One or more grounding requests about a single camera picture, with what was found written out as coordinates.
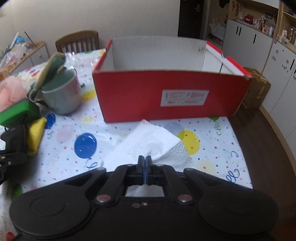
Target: pink cloth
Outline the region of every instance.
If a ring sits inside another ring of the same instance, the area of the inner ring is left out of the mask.
[[[20,78],[9,76],[0,82],[0,112],[27,97],[27,90]]]

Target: chair backrest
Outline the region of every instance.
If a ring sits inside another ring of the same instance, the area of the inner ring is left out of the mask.
[[[99,34],[97,31],[86,30],[68,34],[56,41],[58,52],[86,52],[100,49]]]

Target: tablecloth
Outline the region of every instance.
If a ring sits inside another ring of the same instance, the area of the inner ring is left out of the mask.
[[[25,164],[17,177],[0,186],[0,240],[9,240],[16,235],[8,210],[18,195],[104,166],[102,157],[137,126],[138,122],[106,124],[103,121],[91,74],[103,52],[80,53],[66,62],[66,66],[76,68],[79,82],[85,84],[81,90],[83,102],[70,115],[58,115],[53,110],[43,113],[48,121],[37,155]],[[27,69],[17,76],[25,81],[37,78],[44,65]],[[252,188],[242,150],[227,117],[152,120],[150,123],[183,139],[196,169]],[[83,152],[83,155],[79,154],[83,157],[80,158],[75,143],[89,135],[96,139],[96,145],[79,150]],[[0,149],[4,147],[5,143],[0,142]]]

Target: yellow sponge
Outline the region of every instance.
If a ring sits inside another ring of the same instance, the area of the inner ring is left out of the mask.
[[[46,122],[47,122],[47,119],[42,117],[38,120],[33,121],[33,123],[31,124],[28,132],[28,137],[27,137],[29,156],[34,156],[38,151],[38,147],[43,136]]]

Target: open box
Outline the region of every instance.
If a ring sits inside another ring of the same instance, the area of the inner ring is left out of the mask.
[[[200,39],[112,39],[93,70],[105,122],[234,115],[251,74]]]

